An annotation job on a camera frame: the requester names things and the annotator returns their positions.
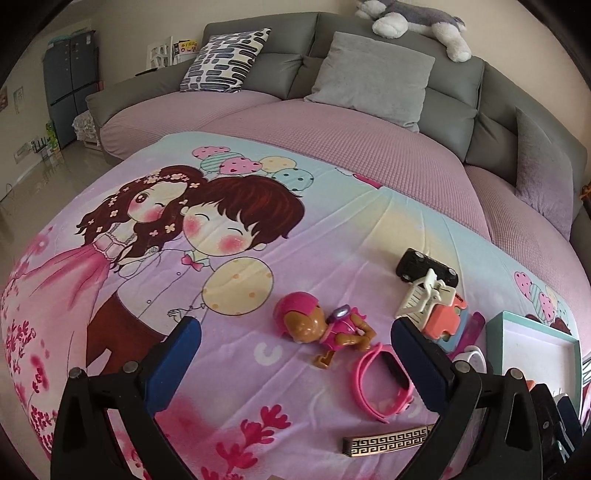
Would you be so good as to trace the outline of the white smart watch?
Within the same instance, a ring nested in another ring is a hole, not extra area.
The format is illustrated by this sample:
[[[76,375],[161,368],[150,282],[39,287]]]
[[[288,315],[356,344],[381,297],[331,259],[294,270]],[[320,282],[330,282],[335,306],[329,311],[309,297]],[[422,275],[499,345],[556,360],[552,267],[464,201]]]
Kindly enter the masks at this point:
[[[476,345],[467,346],[462,353],[454,358],[454,361],[464,361],[471,365],[478,373],[487,373],[486,358],[482,350]]]

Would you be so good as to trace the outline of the purple lighter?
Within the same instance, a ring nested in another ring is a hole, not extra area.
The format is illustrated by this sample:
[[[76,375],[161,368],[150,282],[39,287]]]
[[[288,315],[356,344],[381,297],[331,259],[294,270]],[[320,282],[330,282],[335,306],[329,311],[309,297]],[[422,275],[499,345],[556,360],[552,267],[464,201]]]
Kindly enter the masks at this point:
[[[485,326],[485,317],[480,312],[474,312],[467,321],[456,349],[449,354],[448,357],[451,360],[454,360],[458,355],[463,353],[468,346],[475,345]]]

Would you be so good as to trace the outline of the pink smart watch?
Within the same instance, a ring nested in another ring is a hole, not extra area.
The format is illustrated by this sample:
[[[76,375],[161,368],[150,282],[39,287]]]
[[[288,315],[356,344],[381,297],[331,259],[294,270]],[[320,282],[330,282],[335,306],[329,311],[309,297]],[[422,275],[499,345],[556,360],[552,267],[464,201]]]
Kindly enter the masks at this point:
[[[393,347],[378,343],[353,367],[352,392],[363,413],[388,424],[411,406],[415,386]]]

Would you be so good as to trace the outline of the gold black patterned lighter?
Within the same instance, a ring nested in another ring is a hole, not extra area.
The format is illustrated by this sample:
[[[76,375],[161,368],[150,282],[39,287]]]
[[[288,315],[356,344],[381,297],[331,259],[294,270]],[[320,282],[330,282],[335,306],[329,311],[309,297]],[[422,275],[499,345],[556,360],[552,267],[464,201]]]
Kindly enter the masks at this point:
[[[435,425],[431,424],[379,435],[345,437],[342,439],[342,454],[359,458],[419,447],[434,427]]]

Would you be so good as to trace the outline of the white hair claw clip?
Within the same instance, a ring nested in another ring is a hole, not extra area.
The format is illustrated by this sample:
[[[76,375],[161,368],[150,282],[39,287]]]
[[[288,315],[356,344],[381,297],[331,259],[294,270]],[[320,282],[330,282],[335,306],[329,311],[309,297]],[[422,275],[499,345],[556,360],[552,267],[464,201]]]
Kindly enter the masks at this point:
[[[427,326],[436,306],[451,306],[456,296],[456,289],[440,280],[430,268],[425,277],[412,283],[401,307],[394,317],[409,318],[421,331]]]

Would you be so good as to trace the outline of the black toy car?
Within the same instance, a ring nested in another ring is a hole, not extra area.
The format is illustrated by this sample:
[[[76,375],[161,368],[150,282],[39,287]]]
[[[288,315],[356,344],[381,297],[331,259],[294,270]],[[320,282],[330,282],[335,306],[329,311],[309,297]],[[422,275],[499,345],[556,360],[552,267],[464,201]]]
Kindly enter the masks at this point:
[[[424,278],[429,270],[433,270],[436,277],[447,286],[458,286],[459,276],[454,268],[413,248],[405,251],[394,272],[404,282],[413,283]]]

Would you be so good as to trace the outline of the pink brown puppy figure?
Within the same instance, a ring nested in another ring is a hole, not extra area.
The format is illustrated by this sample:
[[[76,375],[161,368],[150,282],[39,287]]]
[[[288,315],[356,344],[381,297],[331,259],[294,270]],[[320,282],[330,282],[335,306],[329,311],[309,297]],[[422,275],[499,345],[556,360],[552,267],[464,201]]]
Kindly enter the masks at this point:
[[[280,336],[298,344],[318,343],[324,349],[314,360],[321,369],[328,369],[335,353],[343,348],[368,351],[377,335],[358,308],[342,305],[327,315],[317,297],[301,291],[287,294],[276,303],[273,320]]]

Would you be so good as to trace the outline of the teal shallow cardboard tray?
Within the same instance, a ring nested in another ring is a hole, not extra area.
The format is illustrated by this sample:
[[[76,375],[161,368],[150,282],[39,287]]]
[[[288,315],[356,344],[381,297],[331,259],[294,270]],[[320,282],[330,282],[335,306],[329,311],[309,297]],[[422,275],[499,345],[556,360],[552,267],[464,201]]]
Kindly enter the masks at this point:
[[[526,379],[546,384],[554,396],[581,402],[581,351],[575,337],[503,311],[486,324],[486,353],[494,373],[517,368]]]

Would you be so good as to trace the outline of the purple grey cushion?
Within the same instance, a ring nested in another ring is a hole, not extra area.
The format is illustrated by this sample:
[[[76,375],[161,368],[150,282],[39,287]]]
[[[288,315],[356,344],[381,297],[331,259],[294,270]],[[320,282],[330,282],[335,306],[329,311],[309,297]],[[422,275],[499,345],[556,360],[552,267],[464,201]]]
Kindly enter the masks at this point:
[[[536,210],[566,239],[573,222],[572,164],[542,128],[516,109],[518,162],[516,196]]]

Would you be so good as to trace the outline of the cartoon print pink blanket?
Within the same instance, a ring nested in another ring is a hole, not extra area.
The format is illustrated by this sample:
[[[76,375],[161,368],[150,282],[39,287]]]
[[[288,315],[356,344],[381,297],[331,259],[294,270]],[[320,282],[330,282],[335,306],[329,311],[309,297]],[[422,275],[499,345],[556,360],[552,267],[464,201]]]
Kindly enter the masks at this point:
[[[387,479],[406,453],[353,460],[338,433],[374,420],[351,391],[359,354],[291,341],[273,309],[304,291],[349,305],[388,343],[414,248],[458,273],[486,319],[537,316],[590,346],[590,284],[571,244],[536,211],[464,170],[453,208],[431,208],[358,166],[200,132],[168,135],[95,181],[41,231],[1,295],[1,332],[34,443],[50,454],[67,374],[143,358],[183,316],[201,344],[157,415],[201,479]]]

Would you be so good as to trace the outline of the grey sofa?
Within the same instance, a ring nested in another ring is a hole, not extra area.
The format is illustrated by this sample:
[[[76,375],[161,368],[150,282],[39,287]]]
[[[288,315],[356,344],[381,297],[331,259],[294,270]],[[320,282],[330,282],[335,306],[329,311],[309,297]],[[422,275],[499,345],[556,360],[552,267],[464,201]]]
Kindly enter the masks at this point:
[[[586,148],[541,103],[486,61],[449,60],[414,33],[399,45],[434,58],[412,134],[383,119],[311,103],[308,93],[335,33],[370,36],[365,20],[325,12],[266,15],[208,24],[204,38],[260,28],[270,38],[235,93],[181,92],[186,64],[130,78],[87,100],[106,155],[122,161],[161,137],[204,131],[256,140],[325,160],[391,185],[484,236],[579,308],[590,297],[590,221],[581,206],[568,237],[514,190],[518,112],[527,114],[583,185]]]

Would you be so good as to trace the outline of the light grey cushion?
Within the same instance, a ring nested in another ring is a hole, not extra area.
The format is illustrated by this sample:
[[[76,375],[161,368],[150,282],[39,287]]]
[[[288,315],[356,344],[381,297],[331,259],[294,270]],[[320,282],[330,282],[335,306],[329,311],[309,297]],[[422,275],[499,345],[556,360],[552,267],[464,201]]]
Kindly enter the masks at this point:
[[[420,131],[435,58],[406,47],[336,32],[309,102],[337,106]]]

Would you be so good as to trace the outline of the dark blue cabinet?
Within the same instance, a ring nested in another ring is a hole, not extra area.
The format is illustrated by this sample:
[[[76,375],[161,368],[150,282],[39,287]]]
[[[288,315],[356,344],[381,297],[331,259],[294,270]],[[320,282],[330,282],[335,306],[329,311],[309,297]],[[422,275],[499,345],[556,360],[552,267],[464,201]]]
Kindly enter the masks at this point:
[[[50,42],[42,66],[50,121],[64,148],[76,140],[73,121],[87,110],[86,97],[99,90],[95,31],[75,32]]]

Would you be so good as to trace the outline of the books and white rack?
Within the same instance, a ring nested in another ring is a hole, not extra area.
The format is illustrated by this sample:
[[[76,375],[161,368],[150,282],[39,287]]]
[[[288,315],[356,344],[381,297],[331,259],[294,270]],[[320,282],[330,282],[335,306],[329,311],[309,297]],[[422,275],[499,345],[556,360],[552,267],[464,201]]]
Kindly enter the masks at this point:
[[[146,69],[160,69],[177,65],[197,56],[197,41],[174,41],[172,36],[162,42],[151,43],[147,46]]]

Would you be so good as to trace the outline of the black white patterned cushion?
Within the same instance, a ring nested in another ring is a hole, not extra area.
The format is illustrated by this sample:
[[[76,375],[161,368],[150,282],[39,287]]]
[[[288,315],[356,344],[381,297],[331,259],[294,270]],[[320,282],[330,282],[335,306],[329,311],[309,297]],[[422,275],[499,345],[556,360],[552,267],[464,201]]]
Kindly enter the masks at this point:
[[[180,82],[181,92],[235,93],[270,37],[270,28],[213,35]]]

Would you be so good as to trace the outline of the grey husky plush toy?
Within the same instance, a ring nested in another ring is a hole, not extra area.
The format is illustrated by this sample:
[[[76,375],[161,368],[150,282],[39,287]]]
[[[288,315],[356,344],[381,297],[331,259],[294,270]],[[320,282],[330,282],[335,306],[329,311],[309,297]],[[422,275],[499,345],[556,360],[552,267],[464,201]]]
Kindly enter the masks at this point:
[[[356,17],[373,22],[373,32],[386,39],[398,39],[407,32],[434,38],[445,46],[450,60],[465,63],[473,56],[463,37],[465,22],[435,8],[401,1],[368,0],[356,2]]]

